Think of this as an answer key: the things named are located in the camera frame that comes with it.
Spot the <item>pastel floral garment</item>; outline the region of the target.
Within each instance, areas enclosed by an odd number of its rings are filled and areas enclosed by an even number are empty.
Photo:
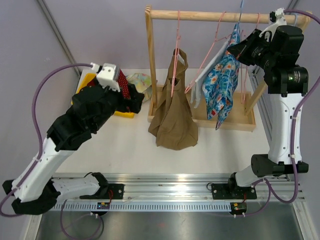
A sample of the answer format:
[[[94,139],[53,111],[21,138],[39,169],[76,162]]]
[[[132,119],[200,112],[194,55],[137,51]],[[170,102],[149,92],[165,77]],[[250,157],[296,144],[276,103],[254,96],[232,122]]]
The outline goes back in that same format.
[[[152,80],[151,77],[144,73],[133,73],[126,76],[126,80],[130,84],[134,84],[139,93],[144,94],[143,103],[150,100],[152,96]]]

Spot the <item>blue floral garment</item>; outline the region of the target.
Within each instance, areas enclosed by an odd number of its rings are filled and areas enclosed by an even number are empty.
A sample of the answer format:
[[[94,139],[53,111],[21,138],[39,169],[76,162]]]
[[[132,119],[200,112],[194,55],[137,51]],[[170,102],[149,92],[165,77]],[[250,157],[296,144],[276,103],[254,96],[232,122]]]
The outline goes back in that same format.
[[[228,47],[241,41],[240,25],[235,24],[230,38],[216,55],[202,83],[208,120],[217,117],[218,130],[233,107],[233,95],[238,86],[240,62],[228,51]]]

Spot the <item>brown skirt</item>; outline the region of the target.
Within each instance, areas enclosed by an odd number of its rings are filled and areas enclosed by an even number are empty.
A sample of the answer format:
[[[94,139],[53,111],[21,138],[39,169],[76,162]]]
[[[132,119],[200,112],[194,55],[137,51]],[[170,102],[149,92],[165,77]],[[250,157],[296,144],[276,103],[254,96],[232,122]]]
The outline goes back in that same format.
[[[172,55],[165,83],[155,115],[148,132],[155,136],[158,147],[179,151],[198,143],[198,126],[193,121],[192,111],[185,94],[185,78],[188,69],[187,54],[179,50],[175,86],[171,97],[175,54]]]

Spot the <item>pink hanger with brown skirt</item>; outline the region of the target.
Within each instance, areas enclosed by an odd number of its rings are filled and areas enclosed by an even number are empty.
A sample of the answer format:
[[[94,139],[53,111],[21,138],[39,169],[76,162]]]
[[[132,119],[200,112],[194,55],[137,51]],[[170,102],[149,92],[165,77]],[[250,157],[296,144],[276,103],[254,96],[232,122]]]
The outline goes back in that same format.
[[[174,94],[175,88],[175,80],[177,74],[177,65],[178,65],[178,54],[180,51],[180,19],[181,19],[181,12],[180,10],[177,11],[177,29],[176,29],[176,43],[175,43],[175,50],[174,50],[174,64],[173,64],[173,73],[172,73],[172,80],[171,80],[171,97]]]

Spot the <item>red polka dot garment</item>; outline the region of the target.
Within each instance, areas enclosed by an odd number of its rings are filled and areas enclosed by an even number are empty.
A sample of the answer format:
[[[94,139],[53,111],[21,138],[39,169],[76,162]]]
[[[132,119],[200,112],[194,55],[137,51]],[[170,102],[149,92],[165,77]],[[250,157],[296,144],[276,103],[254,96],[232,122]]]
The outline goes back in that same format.
[[[127,78],[121,69],[119,70],[117,82],[118,82],[118,85],[121,89],[121,93],[122,93],[123,97],[125,99],[130,100],[131,95],[130,95],[130,91],[129,91],[129,87],[128,87],[128,81],[127,81]]]

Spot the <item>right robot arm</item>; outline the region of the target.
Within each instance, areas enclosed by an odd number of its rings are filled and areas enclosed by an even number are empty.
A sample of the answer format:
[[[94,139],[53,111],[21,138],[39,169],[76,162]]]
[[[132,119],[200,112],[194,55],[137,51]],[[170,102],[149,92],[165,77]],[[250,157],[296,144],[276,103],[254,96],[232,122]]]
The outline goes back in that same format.
[[[269,152],[254,154],[250,166],[230,176],[226,190],[232,198],[239,198],[246,187],[267,176],[290,174],[294,176],[296,196],[298,175],[309,171],[300,152],[300,117],[309,81],[307,69],[296,63],[303,41],[299,27],[281,25],[274,31],[255,29],[227,49],[240,63],[263,69],[272,106]]]

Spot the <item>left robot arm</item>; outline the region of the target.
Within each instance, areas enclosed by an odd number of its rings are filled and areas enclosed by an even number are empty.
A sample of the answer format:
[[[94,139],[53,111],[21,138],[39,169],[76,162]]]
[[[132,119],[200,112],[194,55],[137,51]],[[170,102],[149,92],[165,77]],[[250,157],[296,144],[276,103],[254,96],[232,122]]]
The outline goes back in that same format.
[[[145,95],[128,84],[130,97],[100,85],[85,86],[72,96],[72,105],[47,131],[40,157],[32,160],[23,176],[6,180],[2,187],[14,196],[11,206],[17,215],[41,215],[57,202],[79,198],[109,198],[109,183],[100,172],[71,180],[53,179],[60,165],[92,138],[116,112],[139,113]]]

